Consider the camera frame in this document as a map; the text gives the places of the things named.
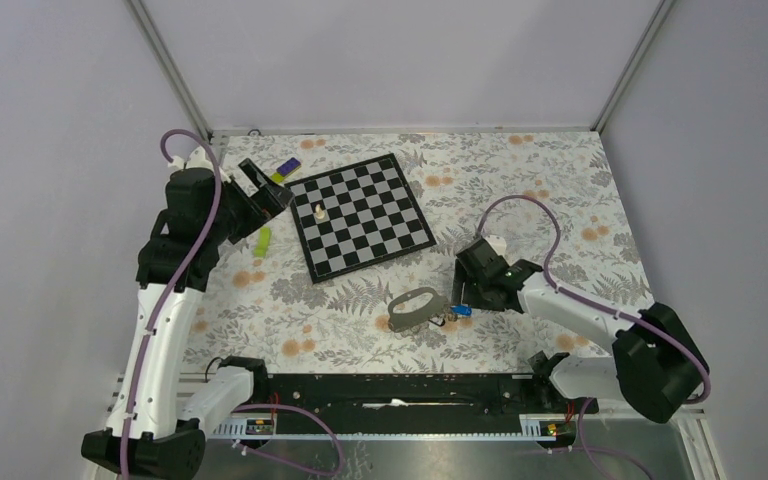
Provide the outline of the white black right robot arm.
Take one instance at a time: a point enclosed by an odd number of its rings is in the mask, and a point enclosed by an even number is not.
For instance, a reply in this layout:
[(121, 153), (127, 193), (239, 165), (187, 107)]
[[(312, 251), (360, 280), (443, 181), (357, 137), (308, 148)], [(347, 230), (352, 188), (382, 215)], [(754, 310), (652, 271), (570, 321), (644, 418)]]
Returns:
[(644, 418), (668, 422), (709, 379), (710, 368), (678, 314), (655, 302), (632, 313), (580, 289), (548, 280), (543, 267), (508, 263), (485, 239), (455, 260), (453, 300), (486, 311), (512, 311), (554, 322), (606, 351), (604, 357), (532, 358), (535, 402), (557, 412), (572, 399), (626, 402)]

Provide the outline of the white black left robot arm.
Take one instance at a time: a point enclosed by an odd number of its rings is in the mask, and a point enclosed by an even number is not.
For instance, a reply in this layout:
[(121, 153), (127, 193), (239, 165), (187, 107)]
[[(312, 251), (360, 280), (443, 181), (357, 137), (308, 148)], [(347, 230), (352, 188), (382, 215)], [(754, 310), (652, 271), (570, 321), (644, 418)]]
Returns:
[(167, 206), (138, 254), (136, 332), (122, 390), (104, 428), (86, 434), (82, 456), (115, 474), (191, 479), (206, 439), (237, 406), (256, 411), (269, 401), (263, 360), (227, 356), (184, 405), (178, 403), (187, 337), (224, 242), (255, 233), (289, 205), (290, 191), (251, 160), (239, 165), (256, 190), (247, 195), (211, 164), (173, 172)]

